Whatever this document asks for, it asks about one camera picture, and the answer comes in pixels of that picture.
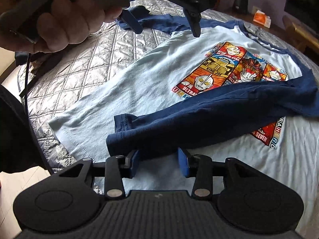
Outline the person left hand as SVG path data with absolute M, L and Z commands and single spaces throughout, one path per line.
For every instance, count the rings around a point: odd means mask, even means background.
M 94 0 L 54 0 L 50 12 L 41 14 L 37 20 L 40 36 L 37 43 L 1 32 L 1 48 L 29 53 L 61 51 L 69 44 L 83 42 L 102 23 L 114 21 L 121 12 L 120 6 L 104 10 Z

